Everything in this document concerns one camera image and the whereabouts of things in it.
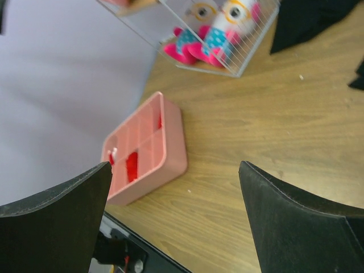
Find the white panda plush blue dress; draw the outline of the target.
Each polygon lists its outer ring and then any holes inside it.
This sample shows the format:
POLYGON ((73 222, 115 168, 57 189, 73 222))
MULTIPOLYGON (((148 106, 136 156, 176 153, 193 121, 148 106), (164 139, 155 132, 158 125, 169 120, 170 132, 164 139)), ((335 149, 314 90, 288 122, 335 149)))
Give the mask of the white panda plush blue dress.
POLYGON ((164 53, 182 64, 193 65, 197 59, 189 53, 188 46, 201 43, 200 39, 204 39, 217 11, 215 1, 189 1, 182 16, 187 26, 173 29, 176 40, 164 46, 164 53))

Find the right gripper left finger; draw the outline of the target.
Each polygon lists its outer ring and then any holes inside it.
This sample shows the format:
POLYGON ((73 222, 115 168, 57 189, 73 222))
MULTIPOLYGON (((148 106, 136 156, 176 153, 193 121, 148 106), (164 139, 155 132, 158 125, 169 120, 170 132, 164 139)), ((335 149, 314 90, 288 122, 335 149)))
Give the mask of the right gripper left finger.
POLYGON ((111 185, 100 163, 1 206, 1 272, 88 272, 111 185))

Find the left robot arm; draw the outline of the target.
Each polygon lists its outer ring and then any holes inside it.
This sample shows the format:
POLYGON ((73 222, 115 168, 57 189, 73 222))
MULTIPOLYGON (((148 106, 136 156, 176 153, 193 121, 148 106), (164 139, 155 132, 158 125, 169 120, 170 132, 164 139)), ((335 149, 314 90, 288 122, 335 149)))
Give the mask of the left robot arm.
POLYGON ((109 238, 99 231, 92 258, 100 264, 124 266, 129 261, 127 241, 109 238))

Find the white panda plush yellow glasses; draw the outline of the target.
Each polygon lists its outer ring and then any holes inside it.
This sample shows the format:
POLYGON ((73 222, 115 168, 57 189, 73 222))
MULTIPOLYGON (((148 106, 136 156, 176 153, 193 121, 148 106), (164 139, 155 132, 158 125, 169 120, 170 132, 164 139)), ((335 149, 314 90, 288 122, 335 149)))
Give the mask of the white panda plush yellow glasses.
POLYGON ((225 1, 200 44, 188 46, 198 60, 215 67, 229 63, 240 41, 251 34, 260 17, 259 1, 225 1))

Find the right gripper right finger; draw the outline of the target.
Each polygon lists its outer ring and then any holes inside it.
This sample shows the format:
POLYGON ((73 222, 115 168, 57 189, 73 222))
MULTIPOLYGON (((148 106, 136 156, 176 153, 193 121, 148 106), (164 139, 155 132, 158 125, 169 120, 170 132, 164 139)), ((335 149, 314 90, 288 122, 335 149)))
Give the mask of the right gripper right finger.
POLYGON ((363 209, 242 161, 239 180, 262 272, 363 272, 363 209))

